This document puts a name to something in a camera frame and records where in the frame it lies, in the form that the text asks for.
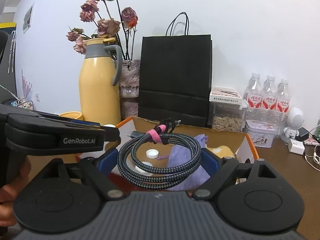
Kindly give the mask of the person's left hand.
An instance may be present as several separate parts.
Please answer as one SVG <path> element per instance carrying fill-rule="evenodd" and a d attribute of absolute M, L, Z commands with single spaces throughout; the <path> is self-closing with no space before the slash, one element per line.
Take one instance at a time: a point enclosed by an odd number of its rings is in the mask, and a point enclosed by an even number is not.
<path fill-rule="evenodd" d="M 20 166 L 20 174 L 12 180 L 10 184 L 1 187 L 0 192 L 0 223 L 1 227 L 14 226 L 17 220 L 14 216 L 13 202 L 20 194 L 20 192 L 29 183 L 29 173 L 31 171 L 31 163 L 28 158 L 25 159 L 24 163 Z"/>

